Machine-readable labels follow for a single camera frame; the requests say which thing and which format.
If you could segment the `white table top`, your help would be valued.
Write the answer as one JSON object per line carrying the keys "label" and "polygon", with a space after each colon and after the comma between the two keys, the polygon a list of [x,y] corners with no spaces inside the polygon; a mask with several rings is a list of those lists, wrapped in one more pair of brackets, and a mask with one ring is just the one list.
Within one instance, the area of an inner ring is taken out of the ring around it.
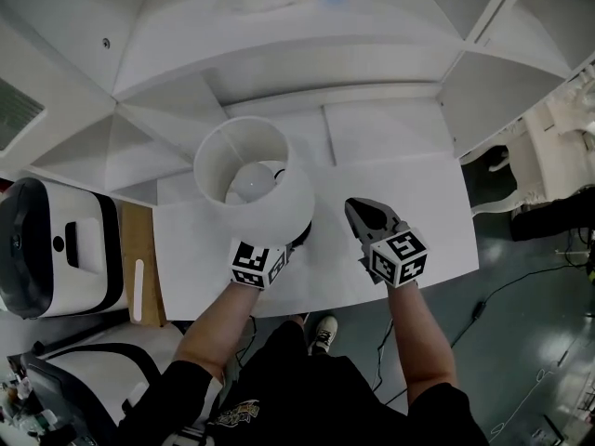
{"label": "white table top", "polygon": [[[429,248],[421,286],[479,266],[462,170],[438,103],[397,98],[331,104],[272,117],[316,193],[311,233],[273,286],[257,317],[341,308],[383,298],[361,264],[344,214],[350,197],[385,203],[420,231]],[[192,176],[159,192],[152,213],[166,316],[197,318],[229,282],[230,235]]]}

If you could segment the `wooden side board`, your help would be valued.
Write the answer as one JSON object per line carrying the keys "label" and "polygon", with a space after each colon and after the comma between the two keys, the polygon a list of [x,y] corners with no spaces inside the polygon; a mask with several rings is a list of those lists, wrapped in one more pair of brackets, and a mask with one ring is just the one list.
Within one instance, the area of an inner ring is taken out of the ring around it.
{"label": "wooden side board", "polygon": [[[135,324],[164,327],[167,319],[155,253],[152,209],[133,203],[123,203],[120,230],[124,287],[130,320]],[[132,317],[133,276],[137,259],[142,259],[144,262],[141,323],[136,323]]]}

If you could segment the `white black mobile robot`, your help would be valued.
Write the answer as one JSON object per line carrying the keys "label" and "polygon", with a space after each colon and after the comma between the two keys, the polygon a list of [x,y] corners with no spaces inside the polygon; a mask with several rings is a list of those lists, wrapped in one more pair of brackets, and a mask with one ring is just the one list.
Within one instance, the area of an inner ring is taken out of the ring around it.
{"label": "white black mobile robot", "polygon": [[0,199],[0,309],[39,319],[124,308],[114,201],[33,177],[14,182]]}

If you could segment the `person's right forearm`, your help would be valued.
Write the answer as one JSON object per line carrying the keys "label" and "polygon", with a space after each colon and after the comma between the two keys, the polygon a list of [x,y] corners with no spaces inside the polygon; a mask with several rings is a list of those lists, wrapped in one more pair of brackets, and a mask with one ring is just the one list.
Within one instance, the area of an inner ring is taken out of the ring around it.
{"label": "person's right forearm", "polygon": [[407,402],[412,404],[431,387],[457,385],[455,356],[415,281],[387,286],[390,314]]}

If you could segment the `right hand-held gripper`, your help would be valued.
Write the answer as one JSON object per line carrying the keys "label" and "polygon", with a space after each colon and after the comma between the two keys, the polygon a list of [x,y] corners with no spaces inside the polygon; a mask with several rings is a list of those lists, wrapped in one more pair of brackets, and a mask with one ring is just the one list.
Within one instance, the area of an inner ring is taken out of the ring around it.
{"label": "right hand-held gripper", "polygon": [[[429,252],[425,240],[388,205],[351,197],[344,211],[354,237],[361,244],[368,243],[360,263],[374,284],[398,288],[424,273]],[[369,243],[370,239],[380,240]]]}

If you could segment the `white shelf unit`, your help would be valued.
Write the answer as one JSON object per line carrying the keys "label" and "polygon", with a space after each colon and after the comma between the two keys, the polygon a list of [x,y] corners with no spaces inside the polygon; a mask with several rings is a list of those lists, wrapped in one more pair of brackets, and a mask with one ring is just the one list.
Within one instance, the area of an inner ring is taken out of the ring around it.
{"label": "white shelf unit", "polygon": [[430,98],[461,158],[595,62],[595,0],[0,0],[0,78],[46,107],[0,177],[145,205],[217,125]]}

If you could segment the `black bag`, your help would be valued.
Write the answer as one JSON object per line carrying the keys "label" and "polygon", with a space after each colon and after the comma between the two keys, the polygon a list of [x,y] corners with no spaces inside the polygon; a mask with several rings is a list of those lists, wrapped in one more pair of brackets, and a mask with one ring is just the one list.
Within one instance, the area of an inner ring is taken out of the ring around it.
{"label": "black bag", "polygon": [[582,228],[595,229],[595,204],[567,199],[516,215],[510,221],[510,236],[522,242]]}

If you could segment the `grey ribbed vent panel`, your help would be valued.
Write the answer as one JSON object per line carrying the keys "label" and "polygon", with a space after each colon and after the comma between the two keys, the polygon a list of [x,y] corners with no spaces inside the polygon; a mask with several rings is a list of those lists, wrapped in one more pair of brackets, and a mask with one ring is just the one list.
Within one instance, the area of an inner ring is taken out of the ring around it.
{"label": "grey ribbed vent panel", "polygon": [[46,116],[40,102],[0,78],[0,153],[8,153]]}

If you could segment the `black white machine housing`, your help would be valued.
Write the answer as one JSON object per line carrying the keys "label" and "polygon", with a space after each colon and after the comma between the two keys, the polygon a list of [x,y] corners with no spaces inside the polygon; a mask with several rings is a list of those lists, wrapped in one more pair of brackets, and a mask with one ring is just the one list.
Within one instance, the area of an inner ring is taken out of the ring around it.
{"label": "black white machine housing", "polygon": [[59,426],[72,426],[80,446],[112,446],[123,405],[165,370],[172,353],[155,346],[99,342],[38,357],[19,357],[33,393]]}

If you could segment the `person's white shoe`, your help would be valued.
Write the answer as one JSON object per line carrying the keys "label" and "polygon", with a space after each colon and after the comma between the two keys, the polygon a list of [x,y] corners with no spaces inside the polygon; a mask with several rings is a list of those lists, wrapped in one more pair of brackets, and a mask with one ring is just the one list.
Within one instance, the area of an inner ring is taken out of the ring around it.
{"label": "person's white shoe", "polygon": [[333,315],[322,318],[315,329],[314,338],[309,347],[310,355],[323,355],[329,349],[337,335],[338,322]]}

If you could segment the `person's left forearm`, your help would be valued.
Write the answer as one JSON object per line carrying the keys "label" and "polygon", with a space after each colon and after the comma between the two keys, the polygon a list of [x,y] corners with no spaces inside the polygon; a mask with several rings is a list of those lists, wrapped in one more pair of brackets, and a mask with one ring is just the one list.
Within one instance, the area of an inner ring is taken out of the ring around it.
{"label": "person's left forearm", "polygon": [[223,383],[225,367],[259,296],[258,288],[231,282],[191,325],[174,360],[199,365]]}

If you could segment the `white plastic strip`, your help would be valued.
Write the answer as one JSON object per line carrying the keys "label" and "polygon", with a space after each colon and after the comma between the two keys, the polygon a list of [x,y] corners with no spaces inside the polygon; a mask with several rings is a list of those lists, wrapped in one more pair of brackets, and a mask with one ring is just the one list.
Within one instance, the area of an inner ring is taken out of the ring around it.
{"label": "white plastic strip", "polygon": [[142,321],[143,279],[144,262],[142,259],[137,259],[134,266],[132,303],[132,317],[136,323],[141,323]]}

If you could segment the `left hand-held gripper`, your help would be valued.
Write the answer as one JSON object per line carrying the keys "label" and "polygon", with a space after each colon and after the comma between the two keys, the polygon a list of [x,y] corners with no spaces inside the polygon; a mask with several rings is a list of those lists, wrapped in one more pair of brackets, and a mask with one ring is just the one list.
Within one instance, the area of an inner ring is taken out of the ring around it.
{"label": "left hand-held gripper", "polygon": [[229,252],[231,281],[267,290],[286,268],[292,254],[291,244],[261,247],[233,238]]}

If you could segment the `white table lamp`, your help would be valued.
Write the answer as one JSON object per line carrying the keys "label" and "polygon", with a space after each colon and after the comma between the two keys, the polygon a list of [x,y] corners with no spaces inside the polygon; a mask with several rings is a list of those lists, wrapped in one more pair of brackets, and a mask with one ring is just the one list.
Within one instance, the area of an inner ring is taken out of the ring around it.
{"label": "white table lamp", "polygon": [[197,187],[230,233],[252,245],[287,245],[310,225],[315,196],[287,137],[269,120],[219,125],[194,156]]}

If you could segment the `ornate white chair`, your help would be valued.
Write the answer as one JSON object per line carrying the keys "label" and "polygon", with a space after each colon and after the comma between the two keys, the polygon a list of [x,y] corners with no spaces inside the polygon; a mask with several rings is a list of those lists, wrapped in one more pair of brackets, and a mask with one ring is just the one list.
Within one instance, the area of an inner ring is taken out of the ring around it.
{"label": "ornate white chair", "polygon": [[517,188],[500,201],[472,207],[474,216],[551,203],[595,187],[595,62],[460,163],[470,164],[497,146],[506,148],[503,160],[489,170],[507,165]]}

